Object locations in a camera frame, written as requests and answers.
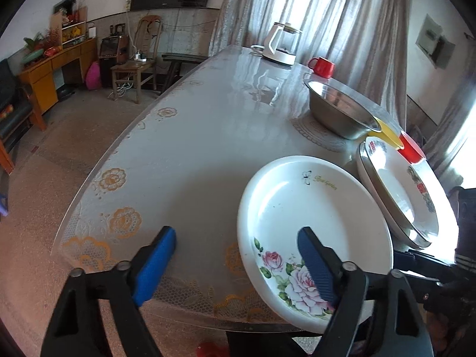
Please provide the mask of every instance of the red mug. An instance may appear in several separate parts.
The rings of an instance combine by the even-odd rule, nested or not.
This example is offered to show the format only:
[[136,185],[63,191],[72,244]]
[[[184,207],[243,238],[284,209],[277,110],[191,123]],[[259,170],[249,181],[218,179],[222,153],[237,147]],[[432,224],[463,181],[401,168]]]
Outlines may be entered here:
[[[314,67],[311,67],[311,62],[313,60],[315,60],[316,63],[314,64]],[[336,65],[327,59],[324,59],[323,57],[314,57],[309,61],[308,67],[312,69],[316,75],[319,75],[325,79],[330,79],[334,73],[334,68]]]

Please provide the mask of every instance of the orange floral pattern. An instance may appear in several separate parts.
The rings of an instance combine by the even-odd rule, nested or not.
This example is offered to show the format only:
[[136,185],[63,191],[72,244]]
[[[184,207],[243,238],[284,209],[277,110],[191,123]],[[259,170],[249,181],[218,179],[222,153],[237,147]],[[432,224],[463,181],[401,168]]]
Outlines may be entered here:
[[125,239],[134,236],[141,223],[142,218],[139,212],[127,206],[114,212],[114,216],[109,221],[109,232],[116,234],[119,239]]
[[99,181],[99,186],[105,190],[113,191],[122,187],[126,182],[126,173],[117,167],[106,170]]
[[215,318],[241,320],[246,322],[285,323],[260,298],[256,290],[251,287],[243,295],[227,295],[223,302],[213,307]]
[[109,270],[116,264],[116,260],[111,258],[109,245],[91,236],[85,238],[74,236],[62,247],[75,266],[89,272]]
[[246,276],[245,266],[241,261],[241,255],[239,253],[238,243],[235,242],[227,248],[225,254],[225,264],[233,275]]
[[171,116],[177,115],[177,109],[173,107],[164,107],[157,111],[157,115],[163,118],[169,118]]

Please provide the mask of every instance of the wooden desk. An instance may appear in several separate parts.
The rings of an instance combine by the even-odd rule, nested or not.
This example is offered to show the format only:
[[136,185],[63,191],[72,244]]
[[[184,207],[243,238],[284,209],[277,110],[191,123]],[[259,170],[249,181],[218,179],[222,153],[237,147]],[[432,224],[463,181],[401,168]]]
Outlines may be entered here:
[[[28,83],[32,86],[38,101],[38,106],[43,114],[58,102],[55,83],[53,81],[53,71],[58,68],[67,67],[68,79],[65,76],[65,82],[82,83],[86,78],[86,73],[91,63],[96,60],[97,57],[96,39],[88,39],[75,46],[65,48],[52,57],[23,70],[18,77],[21,82]],[[79,61],[79,68],[69,65],[69,63],[75,60]]]

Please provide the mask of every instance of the pink rose print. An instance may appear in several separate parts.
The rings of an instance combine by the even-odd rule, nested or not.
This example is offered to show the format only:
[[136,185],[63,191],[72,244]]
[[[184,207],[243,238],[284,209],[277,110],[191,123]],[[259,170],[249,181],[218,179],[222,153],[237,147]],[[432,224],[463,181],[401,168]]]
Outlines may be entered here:
[[323,314],[324,309],[330,309],[327,301],[319,296],[306,266],[291,271],[289,281],[291,283],[286,286],[285,292],[296,309],[318,316]]
[[419,183],[417,185],[417,187],[418,187],[418,190],[420,191],[420,193],[426,193],[427,192],[427,189],[425,188],[425,186],[422,183]]
[[272,270],[281,271],[283,269],[283,259],[277,252],[266,251],[263,255],[263,263]]

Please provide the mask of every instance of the pink bag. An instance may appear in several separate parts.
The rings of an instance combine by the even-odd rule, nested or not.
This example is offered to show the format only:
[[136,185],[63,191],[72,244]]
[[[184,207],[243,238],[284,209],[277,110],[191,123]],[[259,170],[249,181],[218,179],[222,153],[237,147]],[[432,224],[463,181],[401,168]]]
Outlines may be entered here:
[[101,88],[101,71],[99,70],[99,63],[92,62],[91,67],[86,74],[86,87],[88,90],[97,90]]

